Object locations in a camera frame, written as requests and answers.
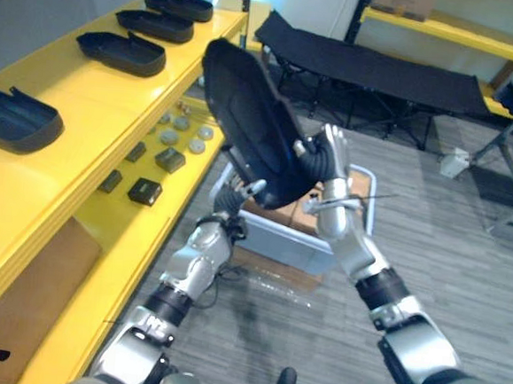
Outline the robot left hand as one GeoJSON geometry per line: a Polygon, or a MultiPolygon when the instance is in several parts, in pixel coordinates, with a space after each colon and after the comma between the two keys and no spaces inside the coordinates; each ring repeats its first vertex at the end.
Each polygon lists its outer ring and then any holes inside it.
{"type": "Polygon", "coordinates": [[[214,212],[235,217],[245,202],[262,192],[266,186],[265,179],[258,179],[249,184],[241,184],[240,180],[235,184],[227,183],[216,194],[213,202],[214,212]]]}

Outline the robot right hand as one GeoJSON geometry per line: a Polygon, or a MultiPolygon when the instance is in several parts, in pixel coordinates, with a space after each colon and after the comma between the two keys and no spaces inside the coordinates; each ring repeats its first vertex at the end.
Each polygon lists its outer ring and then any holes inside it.
{"type": "Polygon", "coordinates": [[[317,135],[296,139],[292,149],[307,176],[315,182],[347,179],[346,138],[338,126],[325,123],[317,135]]]}

